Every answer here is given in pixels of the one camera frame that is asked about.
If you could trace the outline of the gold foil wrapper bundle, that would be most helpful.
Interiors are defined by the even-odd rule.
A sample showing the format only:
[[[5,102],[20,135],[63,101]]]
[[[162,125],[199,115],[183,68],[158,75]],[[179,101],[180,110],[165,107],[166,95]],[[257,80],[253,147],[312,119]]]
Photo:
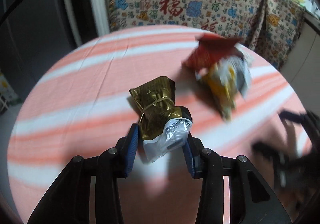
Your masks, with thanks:
[[[188,108],[175,104],[173,80],[160,76],[129,93],[141,113],[138,125],[148,162],[185,145],[193,119]]]

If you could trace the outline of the white blue chip bag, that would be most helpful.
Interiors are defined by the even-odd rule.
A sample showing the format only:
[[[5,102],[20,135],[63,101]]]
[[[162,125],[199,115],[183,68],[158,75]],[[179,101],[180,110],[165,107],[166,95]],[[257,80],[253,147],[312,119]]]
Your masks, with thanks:
[[[223,57],[208,69],[195,73],[197,81],[210,89],[214,104],[225,121],[231,119],[236,109],[236,95],[247,95],[252,80],[249,71],[252,62],[250,54],[236,49],[234,55]]]

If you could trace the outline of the red snack wrapper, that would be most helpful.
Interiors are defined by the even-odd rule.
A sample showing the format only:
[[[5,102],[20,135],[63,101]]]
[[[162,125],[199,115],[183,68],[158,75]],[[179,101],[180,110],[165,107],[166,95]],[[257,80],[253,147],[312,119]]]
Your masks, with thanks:
[[[202,69],[208,69],[222,58],[235,56],[244,59],[244,55],[235,47],[241,38],[225,38],[213,33],[204,33],[196,40],[198,46],[182,62],[183,67],[192,71],[199,72]]]

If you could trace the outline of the pink striped tablecloth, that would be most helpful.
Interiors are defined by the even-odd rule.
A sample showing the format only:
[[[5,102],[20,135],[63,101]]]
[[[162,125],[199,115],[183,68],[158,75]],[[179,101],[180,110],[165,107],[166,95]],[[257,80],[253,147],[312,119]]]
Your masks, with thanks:
[[[234,96],[228,115],[216,109],[212,91],[183,62],[204,30],[143,26],[94,39],[53,65],[17,116],[8,146],[10,189],[27,222],[61,170],[76,155],[100,155],[125,136],[132,123],[146,146],[131,174],[118,182],[127,223],[193,223],[201,181],[193,180],[181,148],[161,155],[175,130],[189,129],[205,147],[226,157],[247,156],[273,184],[272,164],[254,156],[264,141],[292,156],[305,155],[305,130],[282,121],[287,109],[304,112],[287,80],[243,45],[251,84]]]

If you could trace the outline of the yellow cardboard box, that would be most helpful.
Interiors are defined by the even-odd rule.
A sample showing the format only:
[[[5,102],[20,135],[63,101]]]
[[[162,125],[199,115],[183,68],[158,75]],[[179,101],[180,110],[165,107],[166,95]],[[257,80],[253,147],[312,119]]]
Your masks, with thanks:
[[[5,100],[9,103],[18,100],[18,95],[13,90],[3,73],[0,73],[0,92]]]

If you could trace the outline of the dark grey refrigerator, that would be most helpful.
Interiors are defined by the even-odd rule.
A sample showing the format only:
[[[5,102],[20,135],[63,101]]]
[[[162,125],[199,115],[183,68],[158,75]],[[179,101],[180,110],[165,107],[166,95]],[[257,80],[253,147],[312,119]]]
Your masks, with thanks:
[[[3,42],[35,80],[76,48],[65,0],[1,0],[1,8]]]

